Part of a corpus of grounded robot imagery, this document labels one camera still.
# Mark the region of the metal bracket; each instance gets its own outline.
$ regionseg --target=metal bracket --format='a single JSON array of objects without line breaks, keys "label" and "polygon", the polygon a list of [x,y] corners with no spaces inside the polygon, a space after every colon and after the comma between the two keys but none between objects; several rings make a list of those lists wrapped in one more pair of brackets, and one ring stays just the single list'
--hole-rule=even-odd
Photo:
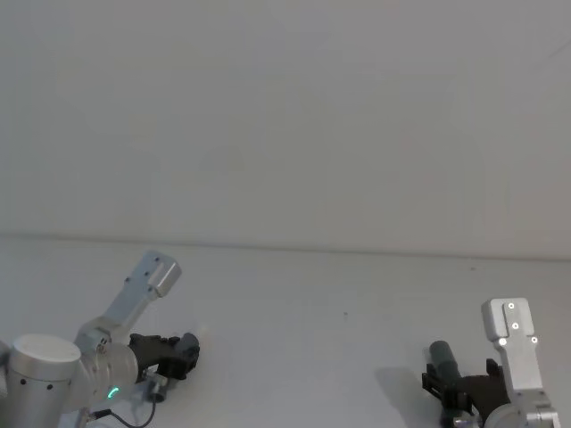
[{"label": "metal bracket", "polygon": [[79,329],[75,344],[82,352],[105,353],[107,343],[125,336],[149,303],[165,297],[181,274],[172,257],[158,251],[147,252],[105,313]]},{"label": "metal bracket", "polygon": [[520,426],[560,428],[559,415],[543,390],[535,349],[539,339],[527,299],[493,299],[482,306],[488,340],[499,351],[506,390]]}]

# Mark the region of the black cable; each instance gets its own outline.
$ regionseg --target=black cable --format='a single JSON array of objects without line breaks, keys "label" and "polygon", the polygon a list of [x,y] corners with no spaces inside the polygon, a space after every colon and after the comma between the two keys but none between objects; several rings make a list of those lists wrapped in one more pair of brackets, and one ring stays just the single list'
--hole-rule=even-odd
[{"label": "black cable", "polygon": [[121,422],[122,424],[124,424],[125,426],[127,426],[127,428],[145,428],[148,424],[150,424],[153,421],[154,418],[154,412],[157,409],[157,398],[156,395],[153,395],[153,410],[151,411],[151,415],[149,416],[149,418],[147,419],[147,421],[142,424],[142,425],[131,425],[129,422],[127,422],[125,419],[123,419],[121,416],[117,415],[116,413],[113,413],[110,409],[107,410],[101,410],[99,412],[94,412],[92,414],[92,416],[95,419],[100,419],[102,417],[106,417],[106,416],[113,416],[115,419],[117,419],[119,422]]}]

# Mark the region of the cylindrical joint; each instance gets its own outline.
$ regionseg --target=cylindrical joint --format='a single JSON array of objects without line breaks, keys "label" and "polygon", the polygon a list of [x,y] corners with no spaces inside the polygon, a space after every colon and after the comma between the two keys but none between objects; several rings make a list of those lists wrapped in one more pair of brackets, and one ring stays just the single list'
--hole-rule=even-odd
[{"label": "cylindrical joint", "polygon": [[517,408],[509,403],[496,408],[486,419],[484,428],[518,428]]},{"label": "cylindrical joint", "polygon": [[8,363],[6,426],[56,428],[80,356],[77,346],[58,337],[16,340]]},{"label": "cylindrical joint", "polygon": [[133,351],[120,343],[109,343],[103,352],[83,354],[71,383],[64,413],[112,399],[137,381],[138,364]]},{"label": "cylindrical joint", "polygon": [[458,363],[448,342],[438,341],[430,345],[430,357],[436,373],[445,383],[454,383],[460,378]]}]

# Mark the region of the green led light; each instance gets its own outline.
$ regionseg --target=green led light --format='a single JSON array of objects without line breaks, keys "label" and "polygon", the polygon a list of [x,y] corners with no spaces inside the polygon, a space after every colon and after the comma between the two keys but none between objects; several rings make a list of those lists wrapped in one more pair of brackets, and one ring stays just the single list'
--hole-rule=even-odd
[{"label": "green led light", "polygon": [[117,388],[117,387],[113,388],[113,389],[110,390],[109,393],[107,394],[107,398],[108,398],[108,399],[112,399],[113,396],[114,396],[117,392],[119,392],[119,388]]}]

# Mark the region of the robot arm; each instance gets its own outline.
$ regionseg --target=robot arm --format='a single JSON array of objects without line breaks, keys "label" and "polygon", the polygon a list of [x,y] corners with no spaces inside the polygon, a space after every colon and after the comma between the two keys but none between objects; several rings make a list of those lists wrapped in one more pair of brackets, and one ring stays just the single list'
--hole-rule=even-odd
[{"label": "robot arm", "polygon": [[[535,355],[538,339],[527,300],[489,300],[482,313],[502,366],[488,359],[487,375],[460,377],[448,343],[430,347],[432,364],[427,365],[422,383],[443,404],[441,425],[560,428],[559,415],[543,390]],[[473,417],[464,417],[465,413]]]},{"label": "robot arm", "polygon": [[509,401],[519,426],[560,428],[559,415],[543,389],[535,336],[526,299],[493,299],[482,306],[488,340],[499,351]]},{"label": "robot arm", "polygon": [[[184,379],[195,367],[200,350],[196,338],[190,333],[183,340],[132,335],[129,345],[117,340],[151,301],[167,295],[180,275],[173,258],[147,252],[111,306],[83,325],[74,343],[43,334],[19,338],[10,351],[1,422],[7,428],[55,428],[62,413],[79,410],[76,426],[83,427],[93,420],[89,409],[94,404],[142,382],[146,369],[156,364],[161,373],[157,371],[154,383],[161,380],[164,397],[170,378]],[[150,391],[153,401],[157,392]]]},{"label": "robot arm", "polygon": [[182,271],[178,263],[158,251],[149,251],[130,276],[123,290],[101,317],[84,324],[75,344],[82,352],[97,350],[127,335],[153,300],[165,297]]}]

